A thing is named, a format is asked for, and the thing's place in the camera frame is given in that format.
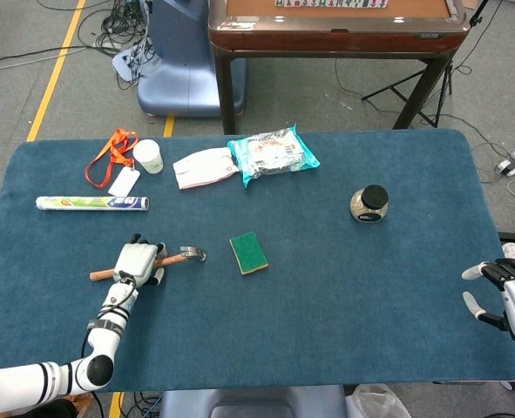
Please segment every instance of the yellow floor line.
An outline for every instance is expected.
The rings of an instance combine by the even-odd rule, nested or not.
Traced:
[[[112,395],[112,404],[110,405],[110,414],[108,418],[119,418],[121,416],[121,406],[124,404],[124,392],[114,392]]]
[[[166,123],[164,124],[164,132],[162,132],[162,136],[164,138],[170,138],[172,136],[173,121],[174,121],[174,116],[169,116],[166,118]]]
[[[75,29],[77,29],[77,25],[79,22],[79,17],[81,16],[81,10],[83,6],[85,6],[86,0],[78,0],[77,1],[77,10],[73,12],[73,17],[71,18],[71,22],[69,23],[69,29],[67,30],[67,34],[65,35],[64,44],[62,48],[71,45],[71,41],[73,40],[73,34],[75,34]],[[58,60],[54,65],[54,71],[51,73],[50,81],[46,86],[46,90],[44,92],[44,96],[42,97],[42,101],[40,102],[40,106],[38,107],[37,115],[34,117],[34,122],[32,122],[32,126],[30,127],[29,136],[27,137],[27,142],[32,142],[37,138],[38,131],[40,130],[40,125],[42,124],[42,119],[44,119],[44,114],[46,113],[46,109],[48,108],[48,104],[50,103],[51,94],[54,92],[56,88],[56,83],[58,82],[59,73],[62,70],[65,62],[65,53],[68,50],[62,49],[59,52]]]

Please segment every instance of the blue felt tablecloth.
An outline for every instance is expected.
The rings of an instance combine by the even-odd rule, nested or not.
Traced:
[[[39,195],[103,194],[83,170],[105,141],[20,146],[0,194],[0,367],[75,360],[111,285],[88,274],[139,232],[170,253],[204,248],[207,262],[141,289],[109,390],[515,378],[515,343],[462,301],[469,290],[502,310],[489,282],[460,278],[502,256],[464,136],[302,137],[317,170],[186,191],[172,162],[227,138],[158,139],[165,170],[132,192],[149,212],[39,211]],[[355,222],[350,197],[373,183],[389,192],[388,216]],[[242,277],[228,240],[248,231],[269,268]]]

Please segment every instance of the white robotic arm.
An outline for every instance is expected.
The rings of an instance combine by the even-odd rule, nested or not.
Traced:
[[[148,244],[133,235],[123,247],[114,267],[114,283],[98,313],[89,321],[86,342],[92,353],[59,366],[53,362],[0,369],[0,413],[52,401],[59,395],[83,394],[106,386],[113,376],[114,355],[137,300],[139,287],[158,285],[164,276],[160,268],[154,275],[152,263],[166,256],[164,244]]]
[[[463,272],[465,280],[475,280],[482,276],[489,279],[501,292],[505,305],[504,316],[487,313],[469,292],[463,293],[464,303],[477,320],[497,327],[501,331],[508,331],[515,340],[515,260],[499,259],[495,263],[483,262]]]

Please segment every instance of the wooden hammer handle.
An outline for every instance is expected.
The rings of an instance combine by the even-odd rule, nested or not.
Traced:
[[[166,257],[165,259],[157,259],[154,261],[152,265],[154,268],[159,268],[163,266],[168,266],[170,264],[181,263],[182,261],[186,261],[187,258],[181,254],[173,255],[172,257]],[[91,281],[101,281],[110,279],[113,276],[114,269],[111,268],[109,270],[102,270],[100,272],[92,272],[89,274],[89,278]]]

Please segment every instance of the glass jar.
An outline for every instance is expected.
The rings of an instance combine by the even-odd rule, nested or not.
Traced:
[[[389,194],[380,185],[368,185],[358,190],[350,201],[350,212],[360,222],[377,222],[389,208]]]

